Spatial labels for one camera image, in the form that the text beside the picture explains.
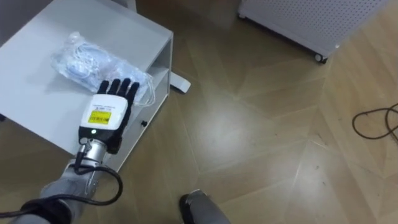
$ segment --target black cable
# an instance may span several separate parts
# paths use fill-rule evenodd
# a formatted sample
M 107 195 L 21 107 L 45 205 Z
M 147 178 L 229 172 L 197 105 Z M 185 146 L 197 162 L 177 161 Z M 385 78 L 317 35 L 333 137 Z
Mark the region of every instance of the black cable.
M 369 111 L 365 111 L 365 112 L 355 115 L 353 118 L 353 122 L 352 122 L 354 131 L 356 132 L 356 134 L 358 134 L 359 136 L 361 136 L 362 138 L 365 138 L 365 139 L 377 140 L 377 139 L 382 139 L 384 137 L 387 137 L 388 135 L 391 135 L 394 138 L 394 140 L 396 140 L 398 142 L 398 136 L 394 133 L 394 131 L 398 129 L 398 125 L 395 126 L 394 128 L 391 128 L 391 126 L 389 124 L 389 120 L 388 120 L 390 112 L 394 112 L 395 114 L 398 114 L 398 110 L 394 109 L 396 106 L 398 106 L 398 103 L 390 106 L 389 108 L 379 108 L 379 109 L 375 109 L 375 110 L 369 110 Z M 386 111 L 386 113 L 384 115 L 384 125 L 386 126 L 387 133 L 382 134 L 380 136 L 366 136 L 363 133 L 361 133 L 360 131 L 358 131 L 358 129 L 356 128 L 356 123 L 355 123 L 357 118 L 359 118 L 360 116 L 368 116 L 368 114 L 376 113 L 379 111 Z
M 23 210 L 23 211 L 2 212 L 2 213 L 0 213 L 0 218 L 14 218 L 14 217 L 18 217 L 20 215 L 27 215 L 32 211 L 34 211 L 34 208 Z
M 116 171 L 112 170 L 109 167 L 90 167 L 90 168 L 84 168 L 84 169 L 80 170 L 80 166 L 75 166 L 74 171 L 77 175 L 83 175 L 83 174 L 87 174 L 89 172 L 95 172 L 95 171 L 106 172 L 109 175 L 113 176 L 117 180 L 118 192 L 116 193 L 116 195 L 113 198 L 111 198 L 110 200 L 104 201 L 104 202 L 100 202 L 97 200 L 92 200 L 90 198 L 84 198 L 84 197 L 80 197 L 80 196 L 76 196 L 76 195 L 68 195 L 68 194 L 58 194 L 58 195 L 50 196 L 47 198 L 34 199 L 34 200 L 31 200 L 30 202 L 40 201 L 42 203 L 46 203 L 51 200 L 75 200 L 77 202 L 81 202 L 81 203 L 85 203 L 85 204 L 89 204 L 89 205 L 106 206 L 106 205 L 111 205 L 112 203 L 117 201 L 123 193 L 122 178 Z M 13 217 L 18 217 L 20 215 L 27 215 L 34 210 L 35 210 L 35 208 L 30 208 L 27 210 L 21 210 L 21 211 L 15 211 L 15 212 L 4 212 L 4 213 L 0 213 L 0 218 L 13 218 Z

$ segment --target robotic hand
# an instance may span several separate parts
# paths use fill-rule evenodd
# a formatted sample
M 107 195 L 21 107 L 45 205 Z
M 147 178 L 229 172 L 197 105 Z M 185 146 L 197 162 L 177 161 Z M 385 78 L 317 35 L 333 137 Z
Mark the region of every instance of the robotic hand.
M 105 206 L 117 201 L 123 182 L 117 172 L 103 166 L 106 153 L 117 154 L 138 83 L 130 79 L 103 81 L 86 108 L 78 130 L 80 149 L 67 164 L 61 178 L 44 187 L 39 199 L 26 202 L 19 211 L 0 213 L 0 218 L 16 217 L 11 223 L 69 224 L 82 213 L 84 204 Z M 118 182 L 117 194 L 110 200 L 92 200 L 101 173 Z

